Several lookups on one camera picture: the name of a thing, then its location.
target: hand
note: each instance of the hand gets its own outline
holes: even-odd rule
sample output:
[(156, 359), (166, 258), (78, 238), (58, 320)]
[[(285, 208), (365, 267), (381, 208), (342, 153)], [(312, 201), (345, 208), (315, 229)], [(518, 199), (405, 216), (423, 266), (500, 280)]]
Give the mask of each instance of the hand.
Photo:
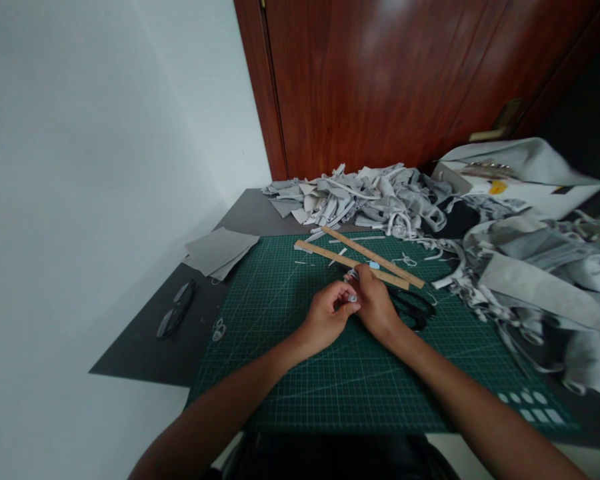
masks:
[(404, 323), (400, 320), (389, 298), (386, 285), (379, 280), (366, 263), (360, 263), (355, 268), (360, 281), (350, 275), (345, 275), (349, 284), (356, 290), (360, 312), (358, 316), (365, 327), (380, 343), (396, 334)]
[(307, 318), (291, 336), (302, 360), (330, 346), (345, 329), (349, 316), (360, 310), (359, 303), (349, 302), (350, 295), (356, 295), (351, 285), (335, 281), (313, 296)]

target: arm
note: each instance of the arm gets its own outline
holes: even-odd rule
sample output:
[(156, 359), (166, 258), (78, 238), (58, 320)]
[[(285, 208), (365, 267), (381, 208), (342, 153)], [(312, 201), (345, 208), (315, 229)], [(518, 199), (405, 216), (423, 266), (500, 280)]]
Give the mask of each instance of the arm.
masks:
[(129, 479), (198, 478), (286, 372), (338, 338), (360, 308), (347, 302), (352, 294), (352, 286), (344, 282), (316, 293), (306, 320), (292, 336), (198, 398), (154, 440)]
[(398, 317), (368, 265), (356, 267), (359, 316), (371, 334), (429, 386), (476, 457), (498, 479), (586, 479), (518, 413), (456, 368)]

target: table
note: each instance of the table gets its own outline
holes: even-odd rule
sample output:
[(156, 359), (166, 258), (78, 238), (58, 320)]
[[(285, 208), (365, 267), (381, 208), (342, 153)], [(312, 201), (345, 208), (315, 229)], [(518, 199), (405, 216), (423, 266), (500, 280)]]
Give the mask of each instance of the table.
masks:
[[(218, 227), (260, 236), (302, 235), (310, 230), (292, 216), (280, 218), (258, 189), (246, 190)], [(364, 230), (367, 229), (352, 224), (341, 228), (341, 231)], [(175, 292), (191, 278), (196, 280), (198, 291), (186, 318), (174, 337), (156, 341), (157, 326), (169, 310)], [(190, 387), (231, 278), (232, 275), (225, 282), (212, 285), (200, 272), (180, 264), (90, 373)], [(551, 440), (600, 448), (600, 398), (591, 394), (578, 397), (566, 390), (559, 378), (545, 375), (544, 380), (582, 427), (578, 434), (552, 435)]]

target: person's right hand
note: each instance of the person's right hand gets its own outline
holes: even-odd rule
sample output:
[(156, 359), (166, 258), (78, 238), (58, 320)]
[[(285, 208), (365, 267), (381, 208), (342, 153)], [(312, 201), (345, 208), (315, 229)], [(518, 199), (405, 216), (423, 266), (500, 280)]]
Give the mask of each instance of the person's right hand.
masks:
[(358, 295), (360, 310), (358, 317), (365, 327), (381, 343), (388, 335), (394, 335), (404, 326), (389, 298), (387, 287), (372, 272), (366, 263), (360, 263), (355, 268), (360, 281), (350, 275), (345, 278)]

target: green cutting mat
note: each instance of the green cutting mat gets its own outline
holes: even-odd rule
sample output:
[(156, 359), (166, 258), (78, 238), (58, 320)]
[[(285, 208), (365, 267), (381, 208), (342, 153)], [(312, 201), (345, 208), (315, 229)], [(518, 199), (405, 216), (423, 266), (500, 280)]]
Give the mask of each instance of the green cutting mat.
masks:
[[(189, 403), (294, 332), (313, 294), (342, 278), (337, 264), (328, 267), (328, 259), (294, 250), (299, 238), (305, 236), (262, 237), (242, 260), (220, 314), (227, 332), (218, 342), (209, 340)], [(330, 239), (325, 235), (315, 244), (339, 252), (342, 243), (329, 243)], [(435, 252), (412, 242), (392, 237), (359, 242), (388, 260), (406, 253), (418, 262), (407, 269), (426, 282), (451, 271), (447, 262), (424, 261)], [(352, 249), (344, 255), (368, 260)], [(538, 428), (578, 428), (532, 369), (527, 368), (531, 380), (520, 372), (491, 324), (480, 322), (446, 289), (436, 291), (426, 284), (415, 291), (425, 297), (430, 293), (438, 301), (436, 317), (421, 333), (426, 342)], [(380, 346), (355, 317), (332, 346), (282, 378), (246, 427), (306, 433), (453, 430), (424, 384)]]

